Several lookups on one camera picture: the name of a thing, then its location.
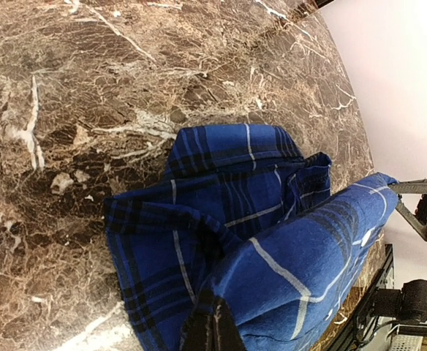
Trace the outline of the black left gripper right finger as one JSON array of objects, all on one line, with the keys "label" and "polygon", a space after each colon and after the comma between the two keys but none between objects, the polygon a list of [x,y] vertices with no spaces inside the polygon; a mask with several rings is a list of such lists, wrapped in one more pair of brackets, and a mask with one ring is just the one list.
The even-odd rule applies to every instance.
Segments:
[{"label": "black left gripper right finger", "polygon": [[245,351],[241,335],[229,306],[223,299],[216,302],[213,313],[213,348],[218,351]]}]

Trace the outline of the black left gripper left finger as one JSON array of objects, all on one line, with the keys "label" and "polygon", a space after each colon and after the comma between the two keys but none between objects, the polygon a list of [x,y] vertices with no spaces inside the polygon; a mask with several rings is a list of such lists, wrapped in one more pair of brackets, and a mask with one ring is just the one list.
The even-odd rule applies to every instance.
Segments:
[{"label": "black left gripper left finger", "polygon": [[181,330],[179,350],[211,351],[214,349],[212,316],[203,312],[193,312]]}]

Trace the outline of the blue plaid long sleeve shirt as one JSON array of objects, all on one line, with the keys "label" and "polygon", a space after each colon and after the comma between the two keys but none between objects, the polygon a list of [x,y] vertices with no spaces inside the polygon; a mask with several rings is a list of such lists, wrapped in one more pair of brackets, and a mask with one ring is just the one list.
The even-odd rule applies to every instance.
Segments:
[{"label": "blue plaid long sleeve shirt", "polygon": [[331,160],[271,125],[179,131],[162,180],[106,199],[105,232],[144,350],[179,350],[223,299],[246,350],[309,350],[398,202],[376,173],[330,190]]}]

